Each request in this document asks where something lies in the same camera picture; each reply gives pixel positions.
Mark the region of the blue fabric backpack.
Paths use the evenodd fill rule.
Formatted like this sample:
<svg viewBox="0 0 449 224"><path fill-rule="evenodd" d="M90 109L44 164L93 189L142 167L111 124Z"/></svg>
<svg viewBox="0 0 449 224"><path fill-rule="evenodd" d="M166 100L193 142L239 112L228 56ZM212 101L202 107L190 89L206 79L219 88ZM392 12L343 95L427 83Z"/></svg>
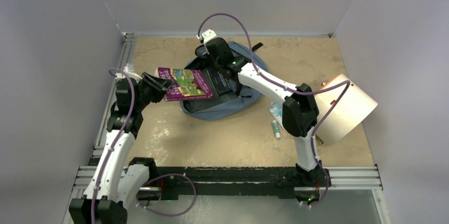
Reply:
<svg viewBox="0 0 449 224"><path fill-rule="evenodd" d="M200 70L213 91L213 97L208 100L180 101L179 104L183 112L196 119L205 121L223 119L253 105L262 96L257 90L245 85L240 87L235 81L230 79L227 80L232 88L232 92L218 96L206 71L212 67L207 66L197 56L185 68Z"/></svg>

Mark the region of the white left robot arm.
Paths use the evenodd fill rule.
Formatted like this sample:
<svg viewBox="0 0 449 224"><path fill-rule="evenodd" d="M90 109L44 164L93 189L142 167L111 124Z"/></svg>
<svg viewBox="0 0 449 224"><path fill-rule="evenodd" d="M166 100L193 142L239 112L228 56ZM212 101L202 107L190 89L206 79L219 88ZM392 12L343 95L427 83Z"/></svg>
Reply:
<svg viewBox="0 0 449 224"><path fill-rule="evenodd" d="M127 223L141 185L152 186L158 179L152 158L134 158L128 168L124 162L143 123L142 111L160 102L175 82L147 73L110 72L116 77L115 102L106 124L106 142L86 190L69 204L74 223Z"/></svg>

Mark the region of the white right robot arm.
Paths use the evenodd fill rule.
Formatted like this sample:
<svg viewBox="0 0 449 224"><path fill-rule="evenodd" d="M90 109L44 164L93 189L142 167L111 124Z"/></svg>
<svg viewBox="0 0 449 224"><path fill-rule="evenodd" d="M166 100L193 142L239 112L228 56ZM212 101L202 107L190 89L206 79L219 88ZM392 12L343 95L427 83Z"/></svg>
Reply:
<svg viewBox="0 0 449 224"><path fill-rule="evenodd" d="M256 62L252 49L244 56L221 37L199 37L198 40L205 50L203 57L225 78L248 86L280 105L282 125L294 138L299 182L330 185L330 175L318 155L316 133L322 121L318 119L320 112L311 87L288 83L270 74Z"/></svg>

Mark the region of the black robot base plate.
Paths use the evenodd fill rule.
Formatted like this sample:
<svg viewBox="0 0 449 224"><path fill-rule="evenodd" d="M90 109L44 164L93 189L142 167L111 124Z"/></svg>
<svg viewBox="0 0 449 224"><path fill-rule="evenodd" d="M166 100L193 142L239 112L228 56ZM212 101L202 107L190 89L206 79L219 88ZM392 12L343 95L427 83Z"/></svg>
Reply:
<svg viewBox="0 0 449 224"><path fill-rule="evenodd" d="M162 200L181 195L275 196L314 202L332 185L327 169L310 172L298 167L192 167L161 166L150 169L142 187L160 193Z"/></svg>

